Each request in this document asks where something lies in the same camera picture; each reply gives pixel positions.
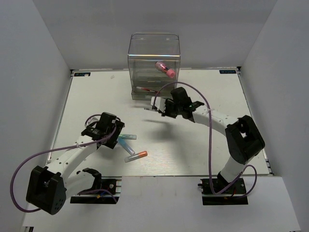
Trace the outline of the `blue highlighter marker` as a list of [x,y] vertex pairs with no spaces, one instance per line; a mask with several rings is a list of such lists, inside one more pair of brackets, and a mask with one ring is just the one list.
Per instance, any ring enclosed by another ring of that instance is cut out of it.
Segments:
[[118,144],[131,156],[135,155],[135,151],[125,142],[124,139],[118,138]]

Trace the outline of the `red gel pen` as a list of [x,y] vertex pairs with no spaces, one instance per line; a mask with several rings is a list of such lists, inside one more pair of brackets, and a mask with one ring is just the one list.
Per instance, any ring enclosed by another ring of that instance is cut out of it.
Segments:
[[150,93],[157,93],[158,92],[156,90],[152,90],[152,89],[145,88],[145,87],[136,87],[136,89],[146,91],[146,92],[150,92]]

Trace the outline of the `orange highlighter marker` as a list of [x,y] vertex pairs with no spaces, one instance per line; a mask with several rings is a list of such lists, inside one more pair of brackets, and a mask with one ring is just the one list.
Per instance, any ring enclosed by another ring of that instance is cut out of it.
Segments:
[[131,162],[131,161],[134,161],[134,160],[144,158],[146,156],[148,156],[147,151],[142,151],[142,152],[134,154],[132,156],[125,157],[124,161],[125,161],[125,163],[128,163],[128,162]]

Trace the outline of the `clear plastic drawer organizer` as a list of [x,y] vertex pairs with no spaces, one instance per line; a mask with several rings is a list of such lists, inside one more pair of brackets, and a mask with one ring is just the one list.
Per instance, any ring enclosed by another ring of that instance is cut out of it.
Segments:
[[[161,61],[175,71],[174,78],[167,77],[157,70],[155,63]],[[145,87],[159,91],[171,83],[161,95],[168,97],[176,88],[181,64],[180,39],[177,34],[167,32],[136,32],[131,35],[127,54],[127,63],[131,81],[133,100],[150,100],[156,93],[136,89]]]

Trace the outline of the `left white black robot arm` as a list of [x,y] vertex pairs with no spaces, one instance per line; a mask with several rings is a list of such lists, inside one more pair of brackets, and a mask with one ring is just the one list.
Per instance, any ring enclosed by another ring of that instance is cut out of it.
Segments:
[[65,148],[60,157],[31,171],[27,202],[54,215],[72,196],[101,192],[102,174],[93,168],[81,168],[80,164],[102,145],[113,149],[124,127],[125,123],[117,116],[102,113],[99,120],[86,126],[74,145]]

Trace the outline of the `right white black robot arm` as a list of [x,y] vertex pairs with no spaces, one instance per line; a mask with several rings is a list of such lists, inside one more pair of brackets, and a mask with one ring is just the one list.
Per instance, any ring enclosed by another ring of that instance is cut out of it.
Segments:
[[206,101],[192,101],[183,87],[172,90],[170,94],[170,99],[152,97],[152,108],[162,116],[182,116],[226,137],[230,157],[218,173],[217,180],[222,192],[230,192],[249,162],[265,148],[265,141],[254,120],[248,115],[232,117],[222,114],[212,110]]

